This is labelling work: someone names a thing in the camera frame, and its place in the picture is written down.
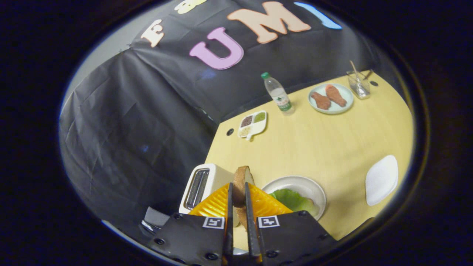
table surface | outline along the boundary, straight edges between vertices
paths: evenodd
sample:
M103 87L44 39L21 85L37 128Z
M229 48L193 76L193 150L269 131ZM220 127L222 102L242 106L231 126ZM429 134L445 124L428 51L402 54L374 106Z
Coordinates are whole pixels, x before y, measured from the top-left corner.
M313 85L289 94L296 109L293 115L284 116L271 101L222 122L205 163L214 163L232 173L248 165L259 188L284 176L313 179L327 198L319 223L336 240L343 238L387 205L403 181L413 148L413 119L406 103L377 74L373 73L369 80L378 83L377 87L370 85L371 97L360 100L354 95L353 106L342 114L316 111L307 100ZM347 76L323 83L350 88ZM241 120L260 110L268 113L266 129L251 141L239 138ZM227 136L231 128L235 132ZM397 159L398 186L383 201L368 206L366 173L389 154ZM234 228L234 246L248 249L241 225Z

white napkin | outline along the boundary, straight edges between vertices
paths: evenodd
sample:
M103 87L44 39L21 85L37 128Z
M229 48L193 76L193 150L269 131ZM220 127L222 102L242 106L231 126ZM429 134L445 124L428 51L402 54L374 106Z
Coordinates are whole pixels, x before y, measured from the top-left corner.
M370 206L380 203L397 186L397 160L388 155L375 163L366 174L366 203Z

plastic bottle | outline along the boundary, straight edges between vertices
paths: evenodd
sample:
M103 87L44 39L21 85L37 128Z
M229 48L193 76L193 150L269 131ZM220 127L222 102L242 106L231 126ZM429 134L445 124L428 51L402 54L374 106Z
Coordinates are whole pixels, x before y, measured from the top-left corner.
M289 97L281 83L279 83L275 78L272 78L268 72L261 74L261 77L264 80L264 86L266 87L266 90L276 102L282 113L284 115L293 114L294 107L292 106L291 101L289 100Z

light blue plate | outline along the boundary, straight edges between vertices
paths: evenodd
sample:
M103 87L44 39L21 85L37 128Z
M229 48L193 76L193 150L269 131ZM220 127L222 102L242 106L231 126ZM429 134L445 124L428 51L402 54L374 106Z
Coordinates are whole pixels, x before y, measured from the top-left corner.
M317 103L315 102L315 100L312 97L310 97L310 95L312 94L312 92L315 91L315 92L319 93L320 95L327 96L327 94L325 93L325 87L328 84L329 83L317 85L317 86L315 86L315 88L313 88L309 92L308 100L309 100L310 105L312 105L312 107L315 110L317 110L321 113L324 113L324 114L329 114L329 115L341 114L341 113L347 111L348 109L350 109L350 107L353 105L353 93L351 92L351 90L349 88L347 88L343 85L340 85L340 84L335 84L335 83L330 83L330 84L333 85L335 88L337 88L338 91L340 92L340 95L345 99L345 101L347 101L347 104L345 105L345 107L341 107L340 105L336 104L335 102L332 102L332 104L330 105L328 110L320 109L320 108L317 107Z

yellow letter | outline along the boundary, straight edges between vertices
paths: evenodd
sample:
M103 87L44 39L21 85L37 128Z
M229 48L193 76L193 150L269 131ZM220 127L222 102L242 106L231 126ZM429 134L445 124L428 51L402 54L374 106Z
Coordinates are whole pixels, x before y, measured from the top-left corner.
M263 26L286 34L287 30L283 24L284 21L290 31L299 32L310 30L308 24L302 22L279 2L264 2L263 8L267 15L249 9L239 9L230 13L227 18L230 20L239 20L245 24L258 35L257 41L261 44L274 41L278 38L276 33L267 31Z
M162 31L163 27L159 25L161 23L161 19L155 20L153 24L151 24L145 32L141 35L141 38L145 38L151 42L151 47L156 46L159 41L163 38L164 33L157 33L158 31Z
M184 14L191 11L195 6L204 3L207 0L184 0L179 3L174 10L177 10L179 14Z

